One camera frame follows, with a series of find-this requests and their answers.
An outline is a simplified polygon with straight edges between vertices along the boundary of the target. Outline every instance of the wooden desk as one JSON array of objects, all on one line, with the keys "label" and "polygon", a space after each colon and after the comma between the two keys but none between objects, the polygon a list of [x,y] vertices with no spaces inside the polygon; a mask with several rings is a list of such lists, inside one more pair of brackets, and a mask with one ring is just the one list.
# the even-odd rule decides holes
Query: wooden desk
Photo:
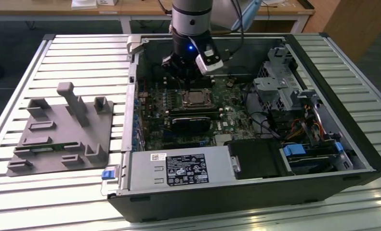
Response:
[{"label": "wooden desk", "polygon": [[305,32],[326,32],[353,62],[381,33],[381,0],[309,0],[317,13]]},{"label": "wooden desk", "polygon": [[[162,0],[170,8],[171,0]],[[314,10],[306,10],[297,0],[275,4],[277,8],[261,7],[254,20],[294,21],[293,33],[299,33]],[[156,0],[119,0],[116,6],[100,5],[96,9],[71,10],[71,0],[0,0],[0,21],[79,21],[117,20],[124,34],[131,34],[132,20],[170,20]]]},{"label": "wooden desk", "polygon": [[0,15],[101,15],[120,14],[123,0],[115,6],[99,5],[96,9],[71,9],[71,0],[0,0]]},{"label": "wooden desk", "polygon": [[[162,4],[167,9],[171,9],[171,2],[172,0],[162,0]],[[269,13],[266,7],[259,8],[254,20],[294,21],[290,32],[302,32],[309,16],[314,14],[314,10],[305,9],[297,0],[287,0],[285,3],[273,4],[271,6],[277,6],[277,8],[269,8]],[[134,20],[170,20],[163,14],[156,0],[123,0],[120,12],[123,15],[120,21],[121,27],[125,30],[128,29],[129,21]]]},{"label": "wooden desk", "polygon": [[[162,0],[162,4],[171,9],[172,0]],[[297,0],[287,0],[283,4],[273,4],[277,8],[269,8],[270,15],[314,14],[314,10],[306,10]],[[121,14],[128,15],[163,15],[156,0],[123,0]],[[267,15],[266,7],[261,7],[258,15]]]}]

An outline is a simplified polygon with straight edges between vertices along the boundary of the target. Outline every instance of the blue latch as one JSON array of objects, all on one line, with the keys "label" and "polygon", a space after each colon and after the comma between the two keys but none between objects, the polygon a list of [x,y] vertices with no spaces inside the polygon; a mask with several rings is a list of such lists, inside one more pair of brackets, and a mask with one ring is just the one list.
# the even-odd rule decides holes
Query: blue latch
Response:
[{"label": "blue latch", "polygon": [[334,146],[335,146],[335,148],[337,148],[337,151],[338,151],[338,152],[342,152],[343,146],[342,146],[341,142],[335,142],[335,143],[334,143]]},{"label": "blue latch", "polygon": [[101,172],[101,180],[112,180],[115,179],[115,170],[104,170]]},{"label": "blue latch", "polygon": [[303,145],[301,144],[289,144],[282,150],[285,152],[285,156],[306,154]]}]

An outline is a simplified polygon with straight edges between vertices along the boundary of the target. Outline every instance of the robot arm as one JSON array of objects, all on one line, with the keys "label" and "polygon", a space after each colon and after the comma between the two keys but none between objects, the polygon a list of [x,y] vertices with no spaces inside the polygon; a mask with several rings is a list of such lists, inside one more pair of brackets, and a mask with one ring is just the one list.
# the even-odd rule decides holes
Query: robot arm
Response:
[{"label": "robot arm", "polygon": [[207,75],[223,66],[210,35],[210,23],[231,31],[240,30],[240,28],[246,30],[254,20],[261,1],[172,1],[172,53],[163,59],[162,66],[175,78],[186,83],[196,78],[198,73]]}]

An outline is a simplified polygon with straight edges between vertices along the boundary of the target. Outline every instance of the desk leg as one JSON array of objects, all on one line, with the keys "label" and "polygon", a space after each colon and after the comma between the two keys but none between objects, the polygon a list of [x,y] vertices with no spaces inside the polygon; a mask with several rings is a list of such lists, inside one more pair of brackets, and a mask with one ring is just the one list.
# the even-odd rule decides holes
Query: desk leg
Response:
[{"label": "desk leg", "polygon": [[119,18],[120,25],[121,25],[121,32],[123,34],[131,34],[131,17],[129,16],[120,16]]},{"label": "desk leg", "polygon": [[298,17],[298,19],[294,22],[294,25],[291,27],[290,33],[297,34],[297,33],[301,33],[303,31],[307,19],[309,19],[309,15],[301,15]]}]

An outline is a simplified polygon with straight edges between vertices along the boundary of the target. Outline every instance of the aluminum table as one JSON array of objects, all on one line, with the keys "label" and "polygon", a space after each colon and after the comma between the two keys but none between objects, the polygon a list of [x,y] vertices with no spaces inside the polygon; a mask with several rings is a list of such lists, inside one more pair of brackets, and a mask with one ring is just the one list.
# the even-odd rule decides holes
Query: aluminum table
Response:
[{"label": "aluminum table", "polygon": [[[5,176],[29,116],[24,109],[29,99],[45,97],[49,104],[65,103],[56,93],[56,85],[64,81],[73,83],[84,102],[95,96],[115,102],[109,165],[119,164],[129,68],[127,36],[45,36],[39,46],[0,117],[0,230],[381,230],[381,178],[323,202],[128,223],[101,195],[100,169]],[[295,38],[381,154],[380,92],[330,38],[318,34]],[[311,88],[306,78],[303,82]],[[116,189],[115,181],[107,189]]]}]

